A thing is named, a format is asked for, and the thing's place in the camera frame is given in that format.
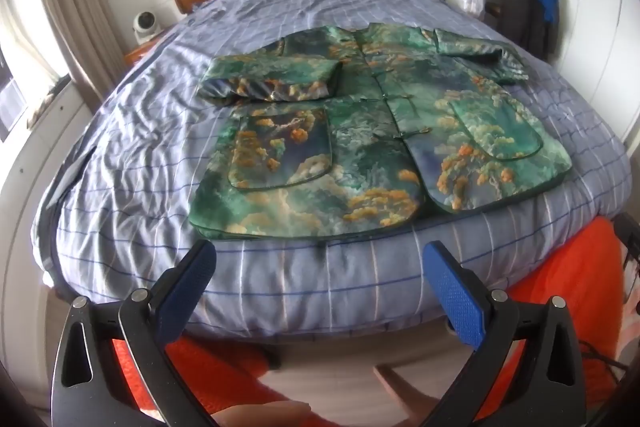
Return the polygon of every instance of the curtain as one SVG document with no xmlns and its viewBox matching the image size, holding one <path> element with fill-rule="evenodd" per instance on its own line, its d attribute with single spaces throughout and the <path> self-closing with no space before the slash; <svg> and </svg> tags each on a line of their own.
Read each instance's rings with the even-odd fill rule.
<svg viewBox="0 0 640 427">
<path fill-rule="evenodd" d="M 96 111 L 126 71 L 107 0 L 42 0 L 69 74 Z"/>
</svg>

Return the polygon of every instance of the white camera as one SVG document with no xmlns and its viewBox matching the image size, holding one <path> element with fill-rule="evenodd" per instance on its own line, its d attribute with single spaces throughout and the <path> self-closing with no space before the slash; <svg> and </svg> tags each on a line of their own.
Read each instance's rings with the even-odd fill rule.
<svg viewBox="0 0 640 427">
<path fill-rule="evenodd" d="M 162 32 L 155 14 L 149 11 L 140 12 L 133 19 L 133 31 L 136 34 L 138 44 L 150 41 Z"/>
</svg>

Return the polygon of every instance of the green jacket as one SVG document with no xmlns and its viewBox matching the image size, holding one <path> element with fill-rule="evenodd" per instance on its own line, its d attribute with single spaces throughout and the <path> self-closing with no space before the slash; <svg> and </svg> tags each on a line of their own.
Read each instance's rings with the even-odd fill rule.
<svg viewBox="0 0 640 427">
<path fill-rule="evenodd" d="M 501 84 L 505 42 L 371 24 L 216 58 L 199 94 L 235 103 L 190 209 L 206 237 L 332 238 L 528 198 L 571 168 Z"/>
</svg>

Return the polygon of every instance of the blue gripper pad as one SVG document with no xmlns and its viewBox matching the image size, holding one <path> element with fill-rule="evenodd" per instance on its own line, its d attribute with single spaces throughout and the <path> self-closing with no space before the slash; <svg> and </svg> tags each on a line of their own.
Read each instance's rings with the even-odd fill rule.
<svg viewBox="0 0 640 427">
<path fill-rule="evenodd" d="M 216 248 L 209 241 L 200 242 L 198 247 L 197 252 L 190 250 L 185 259 L 171 269 L 181 273 L 156 310 L 156 343 L 159 346 L 178 340 L 216 270 Z M 184 267 L 182 263 L 186 261 L 191 262 Z"/>
<path fill-rule="evenodd" d="M 476 274 L 460 266 L 440 241 L 425 245 L 422 267 L 460 340 L 478 349 L 491 312 L 486 299 L 488 290 Z"/>
</svg>

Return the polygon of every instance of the bed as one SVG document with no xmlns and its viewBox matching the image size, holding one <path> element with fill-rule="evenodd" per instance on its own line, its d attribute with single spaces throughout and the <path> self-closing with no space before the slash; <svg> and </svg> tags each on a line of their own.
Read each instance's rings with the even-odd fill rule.
<svg viewBox="0 0 640 427">
<path fill-rule="evenodd" d="M 187 16 L 95 115 L 47 190 L 36 260 L 68 298 L 110 301 L 151 286 L 197 240 L 189 204 L 230 108 L 195 95 L 217 55 L 323 25 L 371 22 L 504 40 L 440 0 L 176 0 Z M 419 252 L 440 240 L 491 287 L 522 279 L 631 190 L 622 143 L 551 66 L 510 93 L 571 155 L 561 185 L 463 219 L 414 221 L 374 239 L 219 241 L 218 265 L 188 328 L 210 337 L 292 341 L 406 328 L 442 315 Z"/>
</svg>

